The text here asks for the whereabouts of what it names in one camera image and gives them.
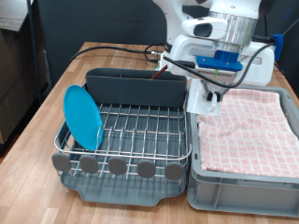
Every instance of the blue clamp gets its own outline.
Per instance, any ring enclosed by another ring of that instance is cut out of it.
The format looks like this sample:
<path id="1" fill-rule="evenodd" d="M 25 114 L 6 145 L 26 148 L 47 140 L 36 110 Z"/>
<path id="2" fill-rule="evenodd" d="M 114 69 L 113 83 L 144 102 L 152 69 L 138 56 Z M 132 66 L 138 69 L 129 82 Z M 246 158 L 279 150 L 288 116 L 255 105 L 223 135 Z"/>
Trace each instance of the blue clamp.
<path id="1" fill-rule="evenodd" d="M 238 72 L 243 69 L 238 57 L 238 53 L 217 50 L 215 58 L 196 55 L 196 61 L 199 67 Z"/>
<path id="2" fill-rule="evenodd" d="M 275 49 L 275 61 L 278 61 L 280 58 L 280 53 L 282 51 L 282 46 L 284 43 L 284 37 L 281 34 L 274 34 L 272 35 L 272 39 L 274 39 L 275 43 L 274 46 L 276 46 Z"/>

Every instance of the black wall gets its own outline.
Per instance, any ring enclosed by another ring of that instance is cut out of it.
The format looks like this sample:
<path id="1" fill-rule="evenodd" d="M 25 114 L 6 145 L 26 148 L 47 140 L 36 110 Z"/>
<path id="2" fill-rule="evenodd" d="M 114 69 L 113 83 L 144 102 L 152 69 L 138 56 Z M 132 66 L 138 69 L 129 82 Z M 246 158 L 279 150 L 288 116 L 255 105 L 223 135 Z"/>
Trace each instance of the black wall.
<path id="1" fill-rule="evenodd" d="M 38 4 L 53 85 L 85 41 L 148 45 L 166 40 L 164 14 L 151 0 L 38 0 Z M 195 18 L 208 13 L 203 7 L 183 9 Z M 298 0 L 278 0 L 278 6 L 267 15 L 268 34 L 282 33 L 298 15 Z M 278 62 L 297 95 L 298 27 L 286 34 Z M 256 34 L 264 35 L 263 19 Z"/>

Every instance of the dish towel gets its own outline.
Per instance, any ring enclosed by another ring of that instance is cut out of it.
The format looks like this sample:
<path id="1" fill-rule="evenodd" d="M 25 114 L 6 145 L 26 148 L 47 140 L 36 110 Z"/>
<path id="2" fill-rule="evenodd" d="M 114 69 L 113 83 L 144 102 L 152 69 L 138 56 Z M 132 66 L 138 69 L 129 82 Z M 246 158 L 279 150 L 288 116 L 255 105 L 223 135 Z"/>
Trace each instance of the dish towel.
<path id="1" fill-rule="evenodd" d="M 197 116 L 201 169 L 299 177 L 299 142 L 274 92 L 229 90 L 219 116 Z"/>

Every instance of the cable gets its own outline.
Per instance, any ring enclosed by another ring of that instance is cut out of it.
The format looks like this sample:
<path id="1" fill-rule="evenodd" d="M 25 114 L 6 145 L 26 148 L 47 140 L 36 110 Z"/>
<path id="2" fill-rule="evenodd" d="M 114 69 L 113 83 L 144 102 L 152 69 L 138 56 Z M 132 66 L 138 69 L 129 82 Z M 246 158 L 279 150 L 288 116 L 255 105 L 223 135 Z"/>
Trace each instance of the cable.
<path id="1" fill-rule="evenodd" d="M 285 75 L 285 74 L 284 74 L 284 71 L 280 68 L 280 66 L 278 65 L 277 62 L 274 62 L 274 65 L 277 67 L 277 69 L 278 69 L 283 75 Z"/>
<path id="2" fill-rule="evenodd" d="M 263 18 L 264 18 L 264 35 L 268 36 L 268 24 L 267 24 L 267 17 L 266 17 L 266 15 L 264 15 Z"/>
<path id="3" fill-rule="evenodd" d="M 31 32 L 31 41 L 32 41 L 32 50 L 34 52 L 34 61 L 36 66 L 36 81 L 37 81 L 37 92 L 38 92 L 38 101 L 39 105 L 43 103 L 41 87 L 40 87 L 40 77 L 39 77 L 39 67 L 38 67 L 38 56 L 36 51 L 36 36 L 35 36 L 35 26 L 34 26 L 34 16 L 32 13 L 31 1 L 27 0 L 27 10 L 30 23 L 30 32 Z"/>
<path id="4" fill-rule="evenodd" d="M 145 51 L 147 51 L 149 48 L 151 48 L 151 47 L 153 47 L 153 46 L 164 46 L 164 44 L 153 44 L 153 45 L 149 45 L 149 46 L 145 49 Z M 144 53 L 144 56 L 145 56 L 146 59 L 147 59 L 149 62 L 151 62 L 151 63 L 159 63 L 159 60 L 153 60 L 153 59 L 150 59 L 150 58 L 148 57 L 148 55 L 146 54 L 146 52 Z"/>
<path id="5" fill-rule="evenodd" d="M 85 53 L 87 51 L 93 50 L 93 49 L 116 49 L 116 50 L 122 50 L 130 53 L 144 53 L 144 54 L 151 54 L 151 51 L 145 51 L 145 50 L 134 50 L 134 49 L 123 49 L 123 48 L 118 48 L 118 47 L 110 47 L 110 46 L 101 46 L 101 47 L 93 47 L 89 49 L 82 50 L 75 54 L 68 62 L 68 64 L 71 64 L 71 62 L 78 57 L 80 54 Z"/>
<path id="6" fill-rule="evenodd" d="M 223 88 L 229 88 L 229 89 L 231 89 L 231 88 L 235 88 L 235 87 L 239 86 L 239 85 L 243 82 L 243 80 L 244 80 L 246 74 L 248 73 L 248 71 L 249 71 L 249 69 L 250 69 L 250 66 L 251 66 L 253 60 L 256 58 L 256 56 L 257 56 L 261 51 L 263 51 L 264 49 L 266 49 L 266 48 L 272 46 L 273 44 L 274 44 L 274 42 L 272 42 L 271 44 L 267 44 L 267 45 L 263 46 L 262 48 L 260 48 L 258 51 L 255 52 L 255 54 L 254 54 L 254 55 L 251 57 L 251 59 L 249 60 L 249 63 L 248 63 L 248 65 L 247 65 L 247 67 L 246 67 L 246 69 L 245 69 L 245 71 L 244 71 L 243 76 L 242 76 L 242 77 L 238 80 L 238 82 L 235 83 L 234 85 L 225 85 L 225 84 L 222 84 L 222 83 L 220 83 L 220 82 L 214 81 L 213 79 L 211 79 L 211 78 L 209 78 L 209 77 L 205 77 L 204 75 L 202 75 L 202 74 L 200 74 L 200 73 L 197 73 L 197 72 L 193 71 L 191 68 L 186 67 L 185 65 L 183 65 L 183 64 L 181 64 L 181 63 L 178 63 L 178 62 L 176 62 L 176 61 L 173 61 L 173 60 L 171 60 L 170 58 L 164 57 L 164 59 L 167 60 L 167 61 L 169 61 L 170 63 L 176 65 L 177 67 L 180 67 L 181 69 L 186 70 L 187 72 L 190 72 L 190 73 L 192 73 L 192 74 L 194 74 L 194 75 L 196 75 L 196 76 L 198 76 L 198 77 L 200 77 L 200 78 L 202 78 L 202 79 L 204 79 L 204 80 L 206 80 L 206 81 L 208 81 L 208 82 L 210 82 L 210 83 L 213 83 L 214 85 L 217 85 L 217 86 L 220 86 L 220 87 L 223 87 Z"/>
<path id="7" fill-rule="evenodd" d="M 299 19 L 297 21 L 295 21 L 282 35 L 287 34 L 297 22 L 299 22 Z"/>

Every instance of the gray plastic bin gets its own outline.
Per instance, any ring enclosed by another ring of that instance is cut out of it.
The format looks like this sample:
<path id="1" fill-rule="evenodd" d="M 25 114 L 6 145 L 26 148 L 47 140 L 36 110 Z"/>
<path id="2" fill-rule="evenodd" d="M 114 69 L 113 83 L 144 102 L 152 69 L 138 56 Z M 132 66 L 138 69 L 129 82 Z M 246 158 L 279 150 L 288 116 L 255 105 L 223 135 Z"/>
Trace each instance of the gray plastic bin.
<path id="1" fill-rule="evenodd" d="M 281 107 L 293 132 L 299 135 L 299 112 L 289 93 L 282 88 L 250 87 L 280 95 Z M 299 179 L 262 175 L 239 175 L 203 171 L 200 168 L 196 116 L 191 115 L 192 168 L 189 204 L 195 209 L 298 217 Z"/>

